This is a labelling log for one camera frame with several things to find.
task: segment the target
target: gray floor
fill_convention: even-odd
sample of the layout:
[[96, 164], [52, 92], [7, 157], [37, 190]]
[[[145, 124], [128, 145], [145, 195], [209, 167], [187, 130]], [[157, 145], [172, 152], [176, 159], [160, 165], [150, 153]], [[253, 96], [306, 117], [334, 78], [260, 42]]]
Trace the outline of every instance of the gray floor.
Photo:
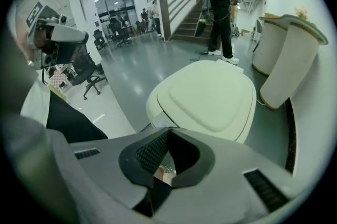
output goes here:
[[[252, 80], [258, 93], [266, 77], [252, 68], [254, 44], [242, 37], [233, 39], [233, 50], [240, 59], [239, 67]], [[163, 42], [156, 34], [144, 34], [122, 48], [109, 47], [101, 51], [102, 66], [109, 85], [136, 132], [144, 129], [149, 120], [145, 104], [153, 88], [169, 75], [199, 58], [196, 51], [204, 47], [180, 41]], [[219, 57], [201, 56], [200, 60]], [[245, 142], [255, 151], [281, 167], [285, 167], [288, 154], [288, 122], [285, 107], [271, 111], [256, 104], [255, 115]]]

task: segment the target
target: black office chair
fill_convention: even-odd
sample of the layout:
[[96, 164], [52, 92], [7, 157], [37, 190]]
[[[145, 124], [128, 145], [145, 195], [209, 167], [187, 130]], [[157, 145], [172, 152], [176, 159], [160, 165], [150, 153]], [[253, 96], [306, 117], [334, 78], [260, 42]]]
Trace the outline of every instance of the black office chair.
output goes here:
[[116, 22], [113, 22], [109, 25], [110, 29], [113, 31], [113, 32], [117, 32], [118, 35], [115, 35], [113, 37], [113, 40], [119, 40], [120, 42], [117, 44], [117, 47], [121, 47], [122, 44], [129, 44], [131, 43], [132, 41], [131, 40], [128, 40], [128, 34], [125, 33], [123, 30], [122, 30], [122, 27], [120, 25], [120, 23], [118, 21]]
[[[256, 31], [258, 33], [260, 33], [260, 34], [262, 33], [262, 25], [261, 25], [261, 22], [259, 20], [256, 20]], [[255, 46], [253, 52], [255, 52], [255, 50], [257, 49], [257, 47], [259, 46], [259, 44], [260, 44], [260, 39], [257, 42], [257, 45]]]
[[94, 44], [98, 51], [107, 46], [107, 43], [103, 38], [103, 33], [99, 29], [94, 31], [94, 38], [95, 38]]
[[96, 84], [100, 81], [107, 80], [106, 77], [100, 78], [97, 75], [93, 75], [94, 72], [97, 70], [100, 72], [100, 65], [96, 66], [94, 61], [91, 59], [90, 53], [79, 56], [75, 62], [73, 63], [73, 67], [75, 69], [75, 72], [77, 75], [70, 81], [70, 83], [73, 86], [77, 86], [84, 81], [87, 81], [89, 84], [86, 86], [86, 91], [83, 95], [84, 99], [87, 100], [85, 95], [88, 93], [88, 91], [94, 87], [96, 89], [97, 94], [101, 94], [100, 91], [96, 88]]

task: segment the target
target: staircase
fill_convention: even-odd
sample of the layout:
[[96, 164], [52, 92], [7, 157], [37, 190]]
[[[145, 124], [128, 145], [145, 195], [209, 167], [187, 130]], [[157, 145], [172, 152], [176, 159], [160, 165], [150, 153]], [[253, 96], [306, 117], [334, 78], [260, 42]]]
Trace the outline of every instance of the staircase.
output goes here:
[[196, 26], [201, 14], [201, 6], [202, 1], [200, 1], [193, 7], [190, 13], [185, 17], [179, 27], [175, 30], [170, 40], [183, 40], [186, 42], [192, 42], [207, 46], [213, 26], [213, 23], [211, 21], [207, 22], [206, 29], [202, 35], [200, 35], [199, 37], [194, 37]]

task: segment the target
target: vent slot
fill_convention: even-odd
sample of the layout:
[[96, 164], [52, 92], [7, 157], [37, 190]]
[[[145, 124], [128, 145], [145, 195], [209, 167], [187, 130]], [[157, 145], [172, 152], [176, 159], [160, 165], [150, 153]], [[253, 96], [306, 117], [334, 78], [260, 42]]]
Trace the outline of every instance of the vent slot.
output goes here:
[[83, 150], [83, 151], [74, 152], [77, 159], [88, 158], [88, 157], [97, 155], [98, 153], [100, 153], [100, 152], [97, 148], [91, 148], [91, 149], [86, 149], [86, 150]]
[[243, 175], [269, 212], [279, 209], [289, 201], [258, 169], [246, 172]]

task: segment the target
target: table leg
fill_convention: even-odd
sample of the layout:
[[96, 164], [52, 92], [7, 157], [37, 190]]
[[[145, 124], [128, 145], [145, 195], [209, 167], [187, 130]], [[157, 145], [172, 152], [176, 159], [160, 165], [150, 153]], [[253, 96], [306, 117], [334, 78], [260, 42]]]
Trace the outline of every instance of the table leg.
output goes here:
[[260, 43], [253, 58], [253, 67], [263, 75], [268, 76], [281, 53], [286, 37], [286, 29], [279, 25], [264, 23]]
[[261, 87], [260, 96], [271, 109], [279, 108], [309, 71], [320, 42], [307, 31], [290, 25], [280, 56]]

